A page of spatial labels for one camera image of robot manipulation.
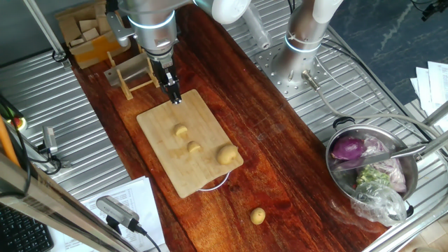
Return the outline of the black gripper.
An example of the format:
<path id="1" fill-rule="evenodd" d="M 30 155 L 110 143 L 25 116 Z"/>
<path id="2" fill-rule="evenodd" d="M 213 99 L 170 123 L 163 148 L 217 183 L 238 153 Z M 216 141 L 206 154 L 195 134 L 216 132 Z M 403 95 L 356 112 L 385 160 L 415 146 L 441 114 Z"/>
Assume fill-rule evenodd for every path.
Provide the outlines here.
<path id="1" fill-rule="evenodd" d="M 174 66 L 173 47 L 163 50 L 146 49 L 146 54 L 150 59 L 154 76 L 157 78 L 162 91 L 168 96 L 172 104 L 182 102 L 179 80 Z"/>

